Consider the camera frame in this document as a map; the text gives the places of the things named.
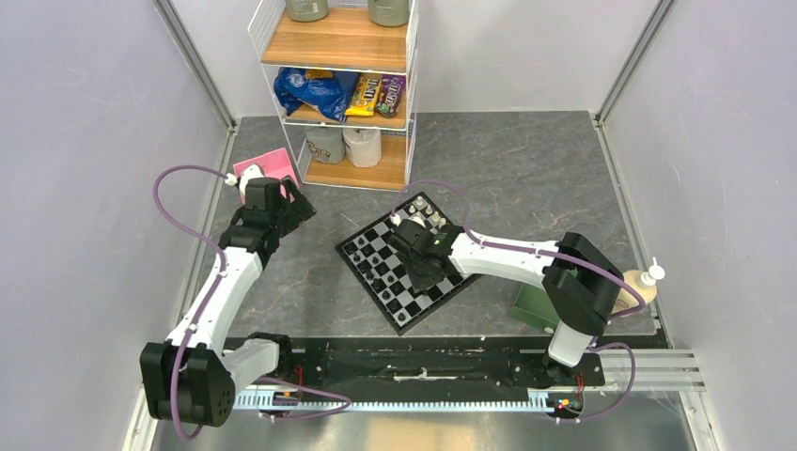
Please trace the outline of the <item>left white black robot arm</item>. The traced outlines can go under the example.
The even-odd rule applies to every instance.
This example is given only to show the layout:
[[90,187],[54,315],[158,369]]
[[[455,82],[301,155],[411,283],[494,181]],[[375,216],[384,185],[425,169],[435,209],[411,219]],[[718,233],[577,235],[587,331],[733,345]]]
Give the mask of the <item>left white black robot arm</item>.
[[289,337],[252,333],[235,349],[227,336],[243,298],[281,239],[315,215],[294,180],[252,178],[244,201],[214,244],[209,278],[179,325],[161,343],[149,342],[139,363],[148,412],[175,425],[220,427],[236,395],[262,377],[288,381],[295,369]]

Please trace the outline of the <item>white wire wooden shelf rack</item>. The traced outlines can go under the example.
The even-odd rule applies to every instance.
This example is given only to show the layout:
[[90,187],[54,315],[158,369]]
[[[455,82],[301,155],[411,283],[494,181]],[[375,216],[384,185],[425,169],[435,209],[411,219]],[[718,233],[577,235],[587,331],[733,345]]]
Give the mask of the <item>white wire wooden shelf rack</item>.
[[[282,67],[401,75],[407,83],[398,114],[391,118],[375,115],[336,123],[307,106],[288,114],[277,103],[274,107],[299,181],[379,191],[398,191],[409,182],[415,150],[419,22],[417,3],[411,2],[409,8],[406,24],[384,27],[369,19],[365,1],[331,1],[327,15],[310,23],[292,20],[282,1],[258,3],[247,33],[267,86]],[[349,161],[320,163],[305,143],[309,127],[378,130],[383,156],[370,168],[357,168]]]

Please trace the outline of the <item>black white chess board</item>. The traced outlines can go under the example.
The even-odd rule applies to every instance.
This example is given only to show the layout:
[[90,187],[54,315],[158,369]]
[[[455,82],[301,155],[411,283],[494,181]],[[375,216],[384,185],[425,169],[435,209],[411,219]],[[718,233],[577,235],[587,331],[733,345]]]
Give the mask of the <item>black white chess board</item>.
[[479,279],[448,275],[426,291],[413,288],[411,278],[388,238],[396,228],[387,212],[335,246],[380,313],[403,335]]

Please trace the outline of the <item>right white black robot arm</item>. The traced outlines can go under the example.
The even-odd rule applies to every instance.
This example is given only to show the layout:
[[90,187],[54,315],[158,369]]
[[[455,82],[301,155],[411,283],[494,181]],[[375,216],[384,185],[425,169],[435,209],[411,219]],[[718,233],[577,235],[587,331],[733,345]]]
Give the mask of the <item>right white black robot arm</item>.
[[489,275],[545,292],[558,324],[542,359],[555,384],[575,378],[590,344],[610,322],[622,275],[584,236],[568,232],[558,241],[516,241],[477,234],[458,225],[437,231],[418,218],[390,216],[388,244],[410,277],[427,291],[448,276]]

